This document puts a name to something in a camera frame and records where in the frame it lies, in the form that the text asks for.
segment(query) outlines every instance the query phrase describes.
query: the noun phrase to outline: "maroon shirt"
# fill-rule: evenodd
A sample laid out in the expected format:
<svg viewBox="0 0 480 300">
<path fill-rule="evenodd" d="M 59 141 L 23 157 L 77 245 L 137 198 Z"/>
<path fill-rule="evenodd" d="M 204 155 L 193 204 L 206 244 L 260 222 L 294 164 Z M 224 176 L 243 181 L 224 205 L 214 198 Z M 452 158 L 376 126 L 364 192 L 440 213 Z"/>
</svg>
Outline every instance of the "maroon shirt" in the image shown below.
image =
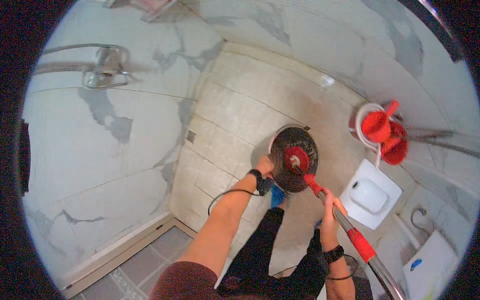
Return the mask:
<svg viewBox="0 0 480 300">
<path fill-rule="evenodd" d="M 151 300 L 182 299 L 226 299 L 214 289 L 217 281 L 209 268 L 192 262 L 177 262 L 169 266 L 158 278 L 150 295 Z M 234 296 L 229 299 L 269 300 L 260 296 Z"/>
</svg>

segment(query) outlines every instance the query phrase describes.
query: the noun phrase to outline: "hand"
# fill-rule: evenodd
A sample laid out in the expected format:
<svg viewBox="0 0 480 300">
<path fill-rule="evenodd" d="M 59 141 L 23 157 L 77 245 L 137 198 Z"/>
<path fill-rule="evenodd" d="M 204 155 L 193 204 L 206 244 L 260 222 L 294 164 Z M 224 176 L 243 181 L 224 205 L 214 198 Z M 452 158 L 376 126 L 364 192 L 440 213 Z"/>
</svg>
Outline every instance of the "hand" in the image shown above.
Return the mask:
<svg viewBox="0 0 480 300">
<path fill-rule="evenodd" d="M 263 177 L 273 171 L 274 164 L 266 155 L 262 155 L 258 160 L 258 164 L 255 169 L 259 170 Z"/>
<path fill-rule="evenodd" d="M 336 234 L 340 228 L 340 224 L 333 215 L 333 209 L 337 207 L 344 216 L 347 215 L 347 211 L 340 202 L 340 199 L 336 198 L 329 189 L 325 189 L 324 191 L 326 194 L 324 201 L 325 212 L 319 229 L 322 251 L 327 252 L 338 246 Z"/>
</svg>

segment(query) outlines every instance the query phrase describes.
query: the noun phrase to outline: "leg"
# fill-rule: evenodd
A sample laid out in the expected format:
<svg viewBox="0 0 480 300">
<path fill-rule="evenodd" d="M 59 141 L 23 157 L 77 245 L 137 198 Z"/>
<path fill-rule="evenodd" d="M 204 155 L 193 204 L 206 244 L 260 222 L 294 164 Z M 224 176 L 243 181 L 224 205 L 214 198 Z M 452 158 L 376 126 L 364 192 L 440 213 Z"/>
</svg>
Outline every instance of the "leg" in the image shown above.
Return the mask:
<svg viewBox="0 0 480 300">
<path fill-rule="evenodd" d="M 275 237 L 282 224 L 284 210 L 269 209 L 255 232 L 233 259 L 226 275 L 244 277 L 253 272 L 268 274 Z"/>
<path fill-rule="evenodd" d="M 320 231 L 315 229 L 307 248 L 307 254 L 302 258 L 292 275 L 285 277 L 284 280 L 288 281 L 295 289 L 318 297 L 328 274 L 328 265 L 323 260 L 321 253 Z"/>
</svg>

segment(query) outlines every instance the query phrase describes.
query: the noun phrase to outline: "black wristband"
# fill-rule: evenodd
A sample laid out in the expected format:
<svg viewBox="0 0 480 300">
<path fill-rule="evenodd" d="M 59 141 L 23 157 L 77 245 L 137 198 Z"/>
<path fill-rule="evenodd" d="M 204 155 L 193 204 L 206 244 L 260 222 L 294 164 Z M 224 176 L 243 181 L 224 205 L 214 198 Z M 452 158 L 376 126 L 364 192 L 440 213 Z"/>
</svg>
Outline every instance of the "black wristband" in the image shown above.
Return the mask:
<svg viewBox="0 0 480 300">
<path fill-rule="evenodd" d="M 334 249 L 328 252 L 323 252 L 325 260 L 327 261 L 328 264 L 336 262 L 337 260 L 343 257 L 343 254 L 344 254 L 343 247 L 340 245 L 336 246 Z"/>
<path fill-rule="evenodd" d="M 265 194 L 270 190 L 270 188 L 272 188 L 274 182 L 273 179 L 263 179 L 261 172 L 257 169 L 251 169 L 250 171 L 248 171 L 248 174 L 252 174 L 257 178 L 257 191 L 260 196 L 265 196 Z"/>
</svg>

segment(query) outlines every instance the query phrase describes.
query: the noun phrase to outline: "metal pole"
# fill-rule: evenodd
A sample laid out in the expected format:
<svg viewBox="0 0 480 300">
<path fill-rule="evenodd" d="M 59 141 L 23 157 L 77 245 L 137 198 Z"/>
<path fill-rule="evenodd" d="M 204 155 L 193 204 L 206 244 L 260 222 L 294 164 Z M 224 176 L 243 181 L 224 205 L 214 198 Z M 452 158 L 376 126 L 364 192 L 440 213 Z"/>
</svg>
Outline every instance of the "metal pole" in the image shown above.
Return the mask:
<svg viewBox="0 0 480 300">
<path fill-rule="evenodd" d="M 316 195 L 318 198 L 322 200 L 322 202 L 325 201 L 325 193 L 323 191 L 319 192 Z M 346 216 L 343 215 L 343 213 L 340 212 L 340 210 L 334 206 L 333 208 L 333 215 L 334 217 L 338 220 L 340 223 L 341 227 L 345 232 L 348 233 L 349 230 L 354 229 L 352 223 L 347 219 Z M 377 277 L 378 281 L 384 288 L 384 290 L 387 292 L 387 294 L 390 296 L 391 299 L 393 300 L 406 300 L 406 296 L 403 293 L 401 287 L 396 283 L 395 279 L 390 275 L 390 272 L 387 270 L 387 268 L 384 266 L 384 264 L 380 261 L 377 255 L 374 257 L 370 258 L 367 262 L 368 266 L 372 269 L 373 273 Z"/>
</svg>

